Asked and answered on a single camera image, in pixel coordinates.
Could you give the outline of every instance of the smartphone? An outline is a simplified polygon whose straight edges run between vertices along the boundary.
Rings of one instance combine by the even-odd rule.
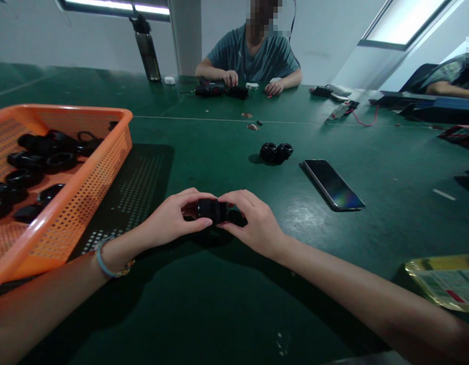
[[[325,160],[305,160],[303,166],[331,206],[338,211],[361,210],[365,204]]]

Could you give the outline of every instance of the cable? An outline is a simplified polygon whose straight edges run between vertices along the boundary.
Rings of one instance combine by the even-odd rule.
[[[290,39],[292,38],[292,31],[294,30],[295,15],[297,15],[297,1],[296,0],[294,0],[294,6],[295,6],[294,19],[292,20],[292,27],[290,28],[289,43],[290,43]]]
[[[352,112],[352,114],[354,115],[354,117],[356,118],[356,121],[357,121],[359,124],[361,124],[361,125],[363,125],[363,126],[365,126],[365,127],[371,127],[373,124],[376,123],[376,118],[377,118],[377,116],[378,116],[378,109],[379,109],[379,108],[380,108],[380,106],[377,105],[377,106],[376,106],[376,111],[375,111],[375,120],[374,120],[373,123],[371,123],[371,124],[364,124],[364,123],[361,123],[360,120],[359,120],[359,118],[358,118],[358,116],[356,115],[356,113],[355,113],[355,112]]]

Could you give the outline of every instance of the forearm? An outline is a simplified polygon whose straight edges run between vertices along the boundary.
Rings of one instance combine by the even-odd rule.
[[[214,66],[206,65],[203,63],[200,63],[196,68],[196,77],[204,76],[207,79],[213,81],[222,80],[223,73],[223,69],[215,68]]]
[[[280,81],[282,82],[284,89],[290,89],[299,86],[302,82],[302,71],[298,69]]]
[[[104,245],[110,270],[119,271],[140,253],[131,232]],[[17,363],[109,280],[89,253],[0,297],[0,364]]]
[[[469,99],[469,90],[448,83],[439,82],[431,84],[425,92],[428,95],[451,96]]]
[[[425,299],[346,261],[288,238],[276,259],[298,273],[413,363],[469,363],[469,325]],[[423,357],[422,347],[433,350]]]

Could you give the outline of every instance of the white wall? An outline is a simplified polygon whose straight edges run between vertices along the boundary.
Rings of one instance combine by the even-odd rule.
[[[179,74],[195,76],[202,57],[201,0],[169,0]]]
[[[54,0],[0,4],[0,61],[144,72],[127,18],[65,12]],[[163,75],[176,75],[171,24],[151,21]]]
[[[469,37],[467,37],[467,39],[464,42],[462,42],[453,52],[451,52],[450,55],[444,58],[442,62],[445,62],[447,60],[450,60],[451,58],[454,58],[456,56],[459,56],[467,52],[469,52]]]
[[[466,45],[462,42],[467,36],[469,0],[458,0],[432,31],[408,52],[356,47],[334,84],[398,91],[422,64],[438,64],[465,52]]]
[[[333,81],[385,0],[297,0],[292,50],[299,60],[302,83]],[[291,24],[293,2],[284,0],[280,24]],[[203,57],[228,31],[246,21],[246,0],[202,0]]]
[[[405,52],[356,47],[332,82],[353,89],[377,90],[405,57]]]
[[[247,0],[201,0],[203,59],[226,33],[245,23],[248,9]]]
[[[469,37],[469,0],[456,4],[450,13],[423,42],[413,49],[401,66],[381,86],[382,90],[399,90],[424,63],[439,64]]]

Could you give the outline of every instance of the blue bracelet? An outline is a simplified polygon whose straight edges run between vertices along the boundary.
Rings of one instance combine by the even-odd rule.
[[[96,251],[95,255],[96,255],[96,259],[98,260],[99,267],[101,268],[101,270],[103,270],[103,272],[106,275],[108,275],[112,278],[119,278],[121,276],[125,276],[126,274],[128,274],[130,272],[130,269],[133,266],[133,264],[135,263],[135,260],[129,261],[125,265],[125,268],[121,271],[118,271],[117,273],[112,272],[111,270],[109,270],[106,267],[106,265],[104,264],[103,258],[101,257],[101,249],[103,248],[105,243],[111,241],[114,238],[115,238],[115,236],[112,235],[112,236],[106,237],[105,239],[102,239],[100,242],[98,242],[98,244],[96,245],[96,248],[95,248],[95,251]]]

